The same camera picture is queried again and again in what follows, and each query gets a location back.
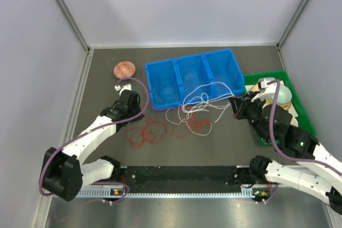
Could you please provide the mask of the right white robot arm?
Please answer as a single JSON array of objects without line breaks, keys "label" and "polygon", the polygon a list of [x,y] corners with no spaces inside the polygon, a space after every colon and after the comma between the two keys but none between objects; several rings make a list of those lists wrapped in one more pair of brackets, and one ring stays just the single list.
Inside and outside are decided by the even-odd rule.
[{"label": "right white robot arm", "polygon": [[284,158],[312,171],[307,174],[257,155],[250,162],[249,175],[256,183],[283,184],[321,200],[341,214],[341,161],[337,160],[316,137],[293,126],[293,116],[278,105],[254,100],[254,94],[232,97],[234,118],[247,120],[257,134],[272,142]]}]

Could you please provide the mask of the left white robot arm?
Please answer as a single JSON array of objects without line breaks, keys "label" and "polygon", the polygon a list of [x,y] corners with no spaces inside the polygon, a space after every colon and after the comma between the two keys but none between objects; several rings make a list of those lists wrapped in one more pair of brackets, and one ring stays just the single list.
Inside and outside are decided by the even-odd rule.
[{"label": "left white robot arm", "polygon": [[118,182],[121,177],[119,161],[109,156],[102,156],[92,163],[85,161],[106,139],[128,123],[143,118],[140,101],[137,92],[122,90],[119,99],[103,109],[80,135],[59,148],[48,149],[38,182],[40,193],[71,201],[85,186],[101,180],[112,184]]}]

